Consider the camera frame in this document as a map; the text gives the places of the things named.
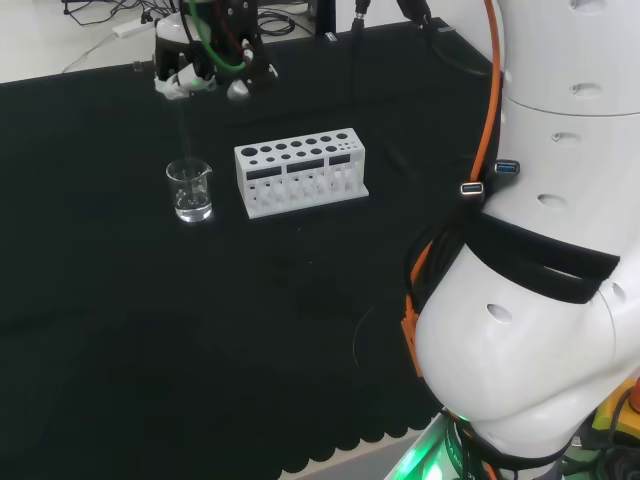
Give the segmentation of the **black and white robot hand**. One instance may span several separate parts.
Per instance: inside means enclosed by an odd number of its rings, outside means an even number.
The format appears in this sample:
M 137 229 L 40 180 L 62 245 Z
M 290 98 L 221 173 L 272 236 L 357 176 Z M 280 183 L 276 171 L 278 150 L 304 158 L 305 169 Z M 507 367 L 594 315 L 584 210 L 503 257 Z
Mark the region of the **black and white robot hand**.
M 155 90 L 170 101 L 218 87 L 239 101 L 272 86 L 256 1 L 171 1 L 154 24 Z

